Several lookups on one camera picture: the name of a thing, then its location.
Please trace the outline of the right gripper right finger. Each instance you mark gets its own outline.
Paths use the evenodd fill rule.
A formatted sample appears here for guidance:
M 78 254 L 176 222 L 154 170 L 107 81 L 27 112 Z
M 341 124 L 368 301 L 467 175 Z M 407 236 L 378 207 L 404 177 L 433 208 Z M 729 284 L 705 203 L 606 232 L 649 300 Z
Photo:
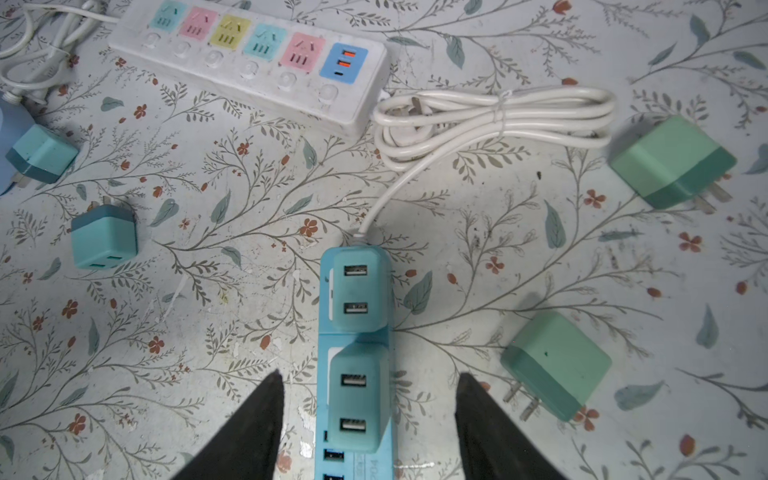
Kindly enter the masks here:
M 469 373 L 459 377 L 455 421 L 467 479 L 562 479 Z

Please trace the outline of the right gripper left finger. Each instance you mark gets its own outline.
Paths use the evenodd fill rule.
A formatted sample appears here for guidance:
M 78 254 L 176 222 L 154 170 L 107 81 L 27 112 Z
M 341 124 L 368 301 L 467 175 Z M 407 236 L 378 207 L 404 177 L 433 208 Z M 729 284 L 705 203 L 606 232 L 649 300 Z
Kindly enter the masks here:
M 174 479 L 271 479 L 280 449 L 284 400 L 283 379 L 275 370 Z

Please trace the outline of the teal usb power strip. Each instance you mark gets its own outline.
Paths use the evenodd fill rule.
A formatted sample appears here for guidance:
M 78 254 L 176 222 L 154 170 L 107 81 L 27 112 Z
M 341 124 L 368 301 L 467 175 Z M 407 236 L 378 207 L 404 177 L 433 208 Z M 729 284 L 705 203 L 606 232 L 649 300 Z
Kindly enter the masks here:
M 392 373 L 394 351 L 391 345 L 394 306 L 389 324 L 369 333 L 343 332 L 328 318 L 330 257 L 327 250 L 321 258 L 318 309 L 317 410 L 315 440 L 315 476 L 318 479 L 392 479 L 395 476 L 396 430 L 393 426 L 394 392 Z M 379 449 L 373 454 L 340 450 L 328 440 L 328 396 L 330 361 L 344 347 L 354 343 L 376 343 L 385 346 L 390 358 L 391 414 Z

